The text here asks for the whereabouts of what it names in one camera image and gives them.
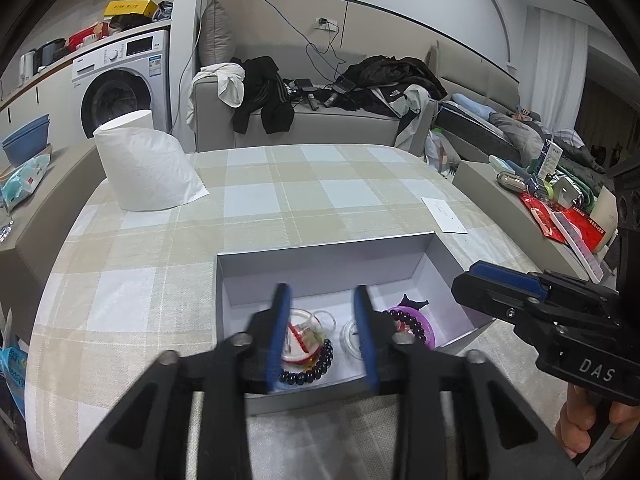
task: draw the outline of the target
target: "white tissue paper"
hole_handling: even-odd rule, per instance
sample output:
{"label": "white tissue paper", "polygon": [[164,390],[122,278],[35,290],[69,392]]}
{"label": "white tissue paper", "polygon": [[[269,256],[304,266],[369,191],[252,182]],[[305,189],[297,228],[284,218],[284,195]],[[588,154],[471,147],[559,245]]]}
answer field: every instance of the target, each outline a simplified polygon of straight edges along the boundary
{"label": "white tissue paper", "polygon": [[95,145],[116,200],[126,211],[157,211],[208,195],[175,137],[153,129],[150,110],[98,127]]}

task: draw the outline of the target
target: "washing machine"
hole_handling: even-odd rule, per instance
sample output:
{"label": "washing machine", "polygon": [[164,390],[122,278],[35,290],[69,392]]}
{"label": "washing machine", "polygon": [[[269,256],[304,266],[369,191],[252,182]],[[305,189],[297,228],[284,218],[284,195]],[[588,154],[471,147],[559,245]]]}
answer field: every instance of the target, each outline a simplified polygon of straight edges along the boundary
{"label": "washing machine", "polygon": [[151,110],[154,128],[171,130],[169,32],[132,36],[73,62],[73,102],[84,134],[136,110]]}

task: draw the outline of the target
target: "black bead bracelet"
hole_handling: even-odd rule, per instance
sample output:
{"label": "black bead bracelet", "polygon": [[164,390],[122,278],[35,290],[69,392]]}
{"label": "black bead bracelet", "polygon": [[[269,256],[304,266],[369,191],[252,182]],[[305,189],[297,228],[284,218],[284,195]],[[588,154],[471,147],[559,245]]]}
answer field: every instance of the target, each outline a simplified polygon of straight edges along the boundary
{"label": "black bead bracelet", "polygon": [[330,339],[325,339],[322,348],[320,349],[320,354],[318,356],[318,361],[313,365],[311,370],[307,370],[306,372],[287,372],[284,369],[280,370],[280,382],[287,383],[293,386],[297,384],[298,386],[302,386],[303,384],[312,383],[313,381],[317,381],[320,377],[322,377],[326,371],[331,366],[331,361],[334,360],[334,347],[331,344]]}
{"label": "black bead bracelet", "polygon": [[395,321],[401,321],[409,326],[414,337],[417,337],[423,343],[427,341],[427,336],[424,335],[424,328],[422,327],[422,323],[415,319],[411,314],[407,314],[402,310],[387,310],[389,314],[394,318]]}

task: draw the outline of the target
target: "blue plastic basin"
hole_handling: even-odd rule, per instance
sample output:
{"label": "blue plastic basin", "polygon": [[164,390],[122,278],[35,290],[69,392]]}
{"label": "blue plastic basin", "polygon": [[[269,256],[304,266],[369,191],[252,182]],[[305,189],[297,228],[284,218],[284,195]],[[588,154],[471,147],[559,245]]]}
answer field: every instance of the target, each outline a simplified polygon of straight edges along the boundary
{"label": "blue plastic basin", "polygon": [[21,127],[2,142],[6,158],[15,168],[47,147],[49,123],[49,116],[42,116]]}

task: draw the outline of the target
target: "blue cable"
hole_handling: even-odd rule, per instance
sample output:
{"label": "blue cable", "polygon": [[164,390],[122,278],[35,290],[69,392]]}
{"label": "blue cable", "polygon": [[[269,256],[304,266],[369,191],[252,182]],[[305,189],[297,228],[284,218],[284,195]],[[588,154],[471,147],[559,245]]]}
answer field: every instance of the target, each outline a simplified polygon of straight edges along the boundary
{"label": "blue cable", "polygon": [[[322,59],[322,61],[324,61],[324,62],[325,62],[325,63],[326,63],[326,64],[327,64],[327,65],[328,65],[332,70],[334,70],[334,74],[338,72],[338,66],[340,66],[340,65],[341,65],[341,63],[338,63],[338,65],[337,65],[336,67],[334,67],[334,66],[333,66],[331,63],[329,63],[329,62],[328,62],[324,57],[322,57],[322,54],[320,53],[320,51],[318,50],[318,48],[317,48],[313,43],[311,43],[311,41],[309,41],[309,38],[308,38],[308,37],[306,37],[306,36],[305,36],[302,32],[300,32],[299,30],[297,30],[297,28],[293,25],[293,23],[291,23],[291,22],[290,22],[290,21],[285,17],[285,15],[284,15],[284,14],[282,14],[282,13],[278,10],[278,7],[276,7],[275,5],[273,5],[269,0],[264,0],[264,2],[265,2],[265,3],[267,3],[268,5],[270,5],[271,7],[273,7],[273,9],[274,9],[274,10],[275,10],[279,15],[280,15],[280,17],[281,17],[285,22],[287,22],[287,24],[289,25],[289,27],[291,27],[293,30],[295,30],[295,31],[296,31],[300,36],[302,36],[302,37],[305,39],[305,41],[306,41],[305,51],[306,51],[306,48],[307,48],[309,45],[311,45],[311,46],[313,47],[313,49],[318,53],[318,56],[320,56],[320,58]],[[324,77],[324,75],[322,75],[322,72],[320,72],[317,68],[316,68],[316,70],[318,71],[318,73],[319,73],[322,77]]]}

